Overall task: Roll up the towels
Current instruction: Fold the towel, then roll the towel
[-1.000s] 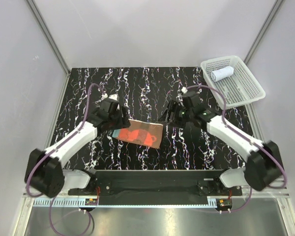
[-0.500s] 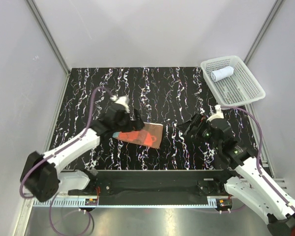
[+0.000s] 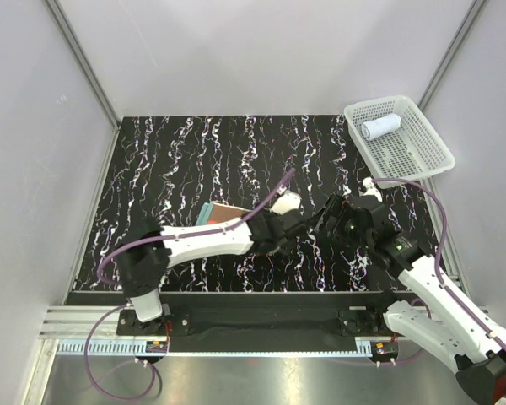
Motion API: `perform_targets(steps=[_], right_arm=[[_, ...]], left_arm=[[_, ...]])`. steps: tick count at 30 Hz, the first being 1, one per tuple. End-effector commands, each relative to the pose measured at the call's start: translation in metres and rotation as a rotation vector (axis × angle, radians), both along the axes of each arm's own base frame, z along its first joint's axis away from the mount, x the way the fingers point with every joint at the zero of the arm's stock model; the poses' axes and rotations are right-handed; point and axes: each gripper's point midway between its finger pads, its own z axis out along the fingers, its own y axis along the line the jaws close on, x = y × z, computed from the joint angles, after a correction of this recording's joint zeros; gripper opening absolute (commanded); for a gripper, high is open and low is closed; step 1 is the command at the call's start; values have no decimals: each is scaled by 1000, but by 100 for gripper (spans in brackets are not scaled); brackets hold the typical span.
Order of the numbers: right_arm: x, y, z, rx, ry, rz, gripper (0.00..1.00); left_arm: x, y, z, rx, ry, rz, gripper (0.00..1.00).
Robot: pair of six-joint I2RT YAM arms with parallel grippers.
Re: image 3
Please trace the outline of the orange patterned towel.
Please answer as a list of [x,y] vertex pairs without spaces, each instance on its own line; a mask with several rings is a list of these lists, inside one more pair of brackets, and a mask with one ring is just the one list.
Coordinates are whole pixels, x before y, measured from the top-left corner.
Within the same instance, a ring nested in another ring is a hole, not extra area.
[[248,212],[247,209],[229,206],[219,202],[205,202],[197,217],[196,226],[228,222],[232,219],[241,218]]

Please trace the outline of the white terry towel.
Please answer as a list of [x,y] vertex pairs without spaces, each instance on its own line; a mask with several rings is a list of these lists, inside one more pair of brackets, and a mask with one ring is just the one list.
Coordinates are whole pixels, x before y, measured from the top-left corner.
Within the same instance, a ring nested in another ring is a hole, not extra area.
[[389,114],[362,123],[361,131],[366,141],[372,141],[401,127],[401,118],[397,114]]

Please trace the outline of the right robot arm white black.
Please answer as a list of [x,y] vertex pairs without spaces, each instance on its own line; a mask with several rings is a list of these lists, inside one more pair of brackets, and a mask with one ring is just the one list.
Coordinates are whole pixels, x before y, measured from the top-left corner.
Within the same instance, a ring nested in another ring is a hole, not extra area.
[[465,295],[420,242],[398,231],[388,208],[374,196],[332,196],[314,216],[313,228],[343,246],[361,246],[373,263],[408,287],[438,318],[430,319],[385,291],[366,313],[376,334],[391,331],[411,339],[454,374],[477,404],[506,395],[506,329]]

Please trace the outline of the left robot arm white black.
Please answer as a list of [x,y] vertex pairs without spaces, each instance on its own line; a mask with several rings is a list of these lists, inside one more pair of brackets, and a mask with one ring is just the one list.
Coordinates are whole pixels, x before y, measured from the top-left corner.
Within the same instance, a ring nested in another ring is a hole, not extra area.
[[297,209],[286,213],[262,209],[222,223],[166,227],[120,246],[116,265],[136,324],[148,334],[164,327],[159,282],[172,267],[204,257],[282,252],[292,248],[309,228],[309,221]]

